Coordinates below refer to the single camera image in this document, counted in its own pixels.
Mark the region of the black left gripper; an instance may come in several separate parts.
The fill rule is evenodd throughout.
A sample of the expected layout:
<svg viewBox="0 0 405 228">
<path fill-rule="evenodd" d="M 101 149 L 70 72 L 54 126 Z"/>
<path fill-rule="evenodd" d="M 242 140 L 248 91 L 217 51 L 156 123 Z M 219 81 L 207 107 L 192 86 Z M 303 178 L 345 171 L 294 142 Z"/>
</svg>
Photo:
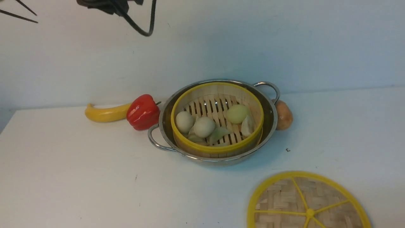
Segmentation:
<svg viewBox="0 0 405 228">
<path fill-rule="evenodd" d="M 120 7 L 128 13 L 129 11 L 129 1 L 130 0 L 115 0 Z M 110 2 L 110 0 L 77 0 L 78 5 L 84 6 L 88 9 L 97 9 L 101 10 L 107 14 L 113 15 L 122 15 Z"/>
</svg>

